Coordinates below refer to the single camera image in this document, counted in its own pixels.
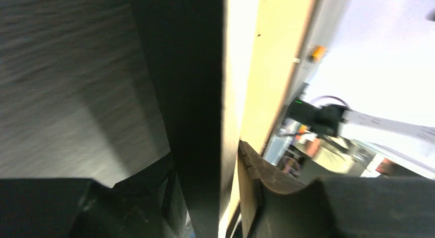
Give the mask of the black wooden picture frame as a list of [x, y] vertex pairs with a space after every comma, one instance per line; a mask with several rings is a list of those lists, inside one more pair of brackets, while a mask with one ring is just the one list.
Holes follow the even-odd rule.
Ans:
[[196, 237], [224, 237], [240, 140], [261, 151], [318, 0], [130, 0]]

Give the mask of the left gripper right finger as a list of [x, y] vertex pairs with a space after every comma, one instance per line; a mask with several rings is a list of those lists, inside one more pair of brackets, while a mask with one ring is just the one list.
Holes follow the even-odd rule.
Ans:
[[244, 237], [434, 237], [434, 181], [327, 176], [308, 184], [238, 147]]

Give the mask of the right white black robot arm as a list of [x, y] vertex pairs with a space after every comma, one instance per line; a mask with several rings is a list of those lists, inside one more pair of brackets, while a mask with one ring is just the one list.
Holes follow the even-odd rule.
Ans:
[[329, 104], [319, 108], [297, 98], [290, 103], [285, 116], [307, 125], [311, 132], [318, 135], [337, 137], [344, 125], [349, 124], [434, 142], [434, 127], [378, 118], [354, 111], [346, 105]]

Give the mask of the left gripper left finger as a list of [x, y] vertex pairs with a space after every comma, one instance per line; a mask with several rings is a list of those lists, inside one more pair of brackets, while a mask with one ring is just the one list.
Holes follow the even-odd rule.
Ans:
[[107, 187], [92, 178], [1, 179], [1, 237], [182, 237], [170, 154]]

